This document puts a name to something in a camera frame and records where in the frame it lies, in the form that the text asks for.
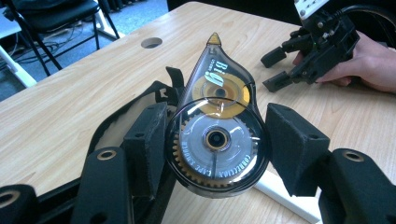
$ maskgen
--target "human hand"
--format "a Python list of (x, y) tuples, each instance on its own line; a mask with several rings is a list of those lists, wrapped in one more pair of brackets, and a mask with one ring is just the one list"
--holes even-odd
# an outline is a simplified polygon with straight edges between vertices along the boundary
[[(378, 91), (396, 92), (396, 51), (388, 49), (367, 35), (358, 32), (361, 39), (353, 49), (352, 59), (337, 64), (317, 83), (329, 82), (338, 86), (347, 86), (352, 77), (360, 77), (361, 82)], [(293, 63), (303, 59), (298, 53)]]

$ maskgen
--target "floor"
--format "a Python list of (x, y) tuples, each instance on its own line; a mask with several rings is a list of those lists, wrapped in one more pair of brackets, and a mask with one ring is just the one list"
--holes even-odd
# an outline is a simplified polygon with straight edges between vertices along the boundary
[[(167, 12), (168, 7), (166, 5), (166, 0), (146, 0), (133, 2), (131, 5), (125, 6), (121, 11), (111, 12), (110, 16), (118, 31), (127, 35)], [(82, 39), (84, 36), (88, 36), (91, 33), (92, 24), (89, 22), (81, 22), (74, 27), (65, 29), (60, 34), (46, 36), (45, 43), (47, 46), (51, 46), (54, 51), (59, 52), (62, 48), (67, 47), (70, 40)], [(101, 48), (111, 42), (111, 38), (100, 35), (99, 43)], [(93, 53), (95, 49), (94, 40), (90, 40), (58, 57), (57, 60), (62, 67), (66, 67)], [(36, 60), (35, 55), (29, 49), (24, 49), (22, 45), (15, 45), (6, 49), (6, 51), (8, 54), (12, 54), (12, 52), (15, 51), (12, 54), (14, 61), (19, 63), (37, 82), (47, 77), (41, 64)], [(57, 70), (51, 63), (47, 63), (47, 66), (52, 74), (56, 73)], [(5, 62), (0, 59), (0, 101), (4, 101), (8, 97), (24, 89), (24, 86), (7, 69)]]

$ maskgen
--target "chair leg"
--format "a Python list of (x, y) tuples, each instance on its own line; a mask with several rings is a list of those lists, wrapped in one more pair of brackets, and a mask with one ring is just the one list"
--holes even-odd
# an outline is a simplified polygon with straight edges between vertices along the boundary
[(34, 34), (35, 41), (37, 41), (38, 45), (46, 52), (47, 56), (49, 59), (53, 62), (53, 64), (58, 68), (58, 70), (62, 70), (61, 65), (58, 63), (58, 61), (55, 59), (55, 57), (52, 55), (52, 53), (47, 49), (46, 45), (41, 41), (40, 36), (38, 34)]
[(26, 32), (24, 29), (21, 29), (22, 33), (24, 34), (24, 36), (26, 36), (26, 39), (30, 45), (30, 48), (33, 50), (33, 52), (35, 53), (35, 56), (37, 57), (38, 61), (41, 63), (41, 65), (44, 68), (44, 72), (46, 73), (47, 77), (50, 76), (50, 71), (48, 69), (48, 67), (46, 66), (46, 63), (43, 60), (43, 57), (41, 57), (40, 52), (38, 52), (38, 49), (35, 47), (35, 42), (32, 38), (32, 36), (30, 35), (29, 32)]
[[(103, 4), (102, 4), (101, 0), (99, 0), (99, 7), (102, 8), (102, 5)], [(113, 20), (111, 20), (110, 15), (108, 14), (107, 10), (104, 9), (104, 10), (102, 10), (102, 12), (105, 15), (108, 23), (110, 23), (111, 29), (113, 29), (113, 32), (116, 35), (116, 38), (120, 39), (119, 32), (117, 31), (117, 28), (114, 25)]]
[(95, 42), (96, 42), (96, 49), (100, 49), (99, 46), (99, 36), (98, 36), (98, 29), (96, 27), (96, 18), (95, 15), (92, 15), (92, 23), (93, 23), (93, 33), (95, 35)]

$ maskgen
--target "transparent plastic casing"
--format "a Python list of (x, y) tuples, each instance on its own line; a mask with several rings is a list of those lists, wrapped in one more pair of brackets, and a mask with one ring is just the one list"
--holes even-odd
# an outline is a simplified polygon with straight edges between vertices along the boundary
[(251, 74), (225, 54), (213, 34), (169, 122), (167, 162), (190, 191), (231, 197), (262, 176), (268, 141)]

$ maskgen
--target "cable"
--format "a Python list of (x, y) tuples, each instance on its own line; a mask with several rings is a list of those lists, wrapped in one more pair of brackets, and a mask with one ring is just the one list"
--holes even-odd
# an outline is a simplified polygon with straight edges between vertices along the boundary
[(382, 17), (383, 19), (386, 19), (389, 21), (393, 27), (394, 27), (394, 33), (396, 34), (396, 16), (387, 11), (386, 9), (382, 7), (377, 7), (377, 6), (372, 6), (372, 5), (355, 5), (355, 6), (350, 6), (350, 7), (343, 7), (340, 10), (337, 10), (333, 15), (333, 19), (339, 19), (342, 16), (345, 16), (346, 14), (352, 13), (352, 12), (367, 12), (370, 15), (374, 17), (374, 19), (379, 23), (381, 28), (384, 30), (386, 37), (389, 40), (389, 43), (393, 48), (396, 47), (395, 42), (391, 34), (389, 33), (388, 29), (386, 28), (385, 24), (378, 18), (378, 16)]
[[(70, 41), (72, 41), (72, 40), (76, 39), (77, 37), (79, 37), (82, 34), (82, 32), (84, 31), (84, 25), (81, 25), (81, 29), (79, 29), (79, 33), (77, 35), (73, 36), (75, 34), (75, 30), (76, 30), (76, 26), (73, 26), (71, 34), (63, 42), (58, 43), (58, 42), (54, 42), (54, 41), (46, 41), (44, 44), (49, 49), (49, 51), (52, 54), (54, 54), (54, 53), (56, 53), (57, 50), (59, 50), (60, 48), (65, 46), (67, 43), (69, 43)], [(14, 50), (11, 53), (9, 53), (10, 57), (12, 57), (13, 54), (15, 53), (15, 50), (17, 48), (17, 44), (18, 44), (18, 36), (16, 37), (16, 45), (14, 47)], [(36, 45), (35, 47), (37, 49), (41, 49), (41, 47), (38, 46), (38, 45)], [(32, 51), (33, 51), (32, 49), (25, 50), (22, 54), (20, 54), (18, 56), (15, 56), (13, 58), (13, 61), (16, 62), (16, 63), (34, 63), (34, 62), (36, 62), (38, 59), (37, 59), (37, 57), (35, 55), (32, 56), (32, 57), (28, 57), (28, 58), (22, 58), (22, 57), (28, 55), (29, 53), (31, 53)], [(41, 55), (42, 58), (46, 58), (47, 57), (46, 53), (42, 53), (40, 55)], [(7, 64), (5, 62), (1, 62), (0, 63), (0, 71), (4, 70), (6, 68), (7, 68)]]
[(370, 5), (355, 5), (350, 7), (343, 7), (334, 13), (335, 18), (339, 18), (351, 12), (368, 12), (375, 15), (381, 16), (387, 19), (396, 29), (396, 16), (391, 12), (385, 10), (382, 7), (370, 6)]

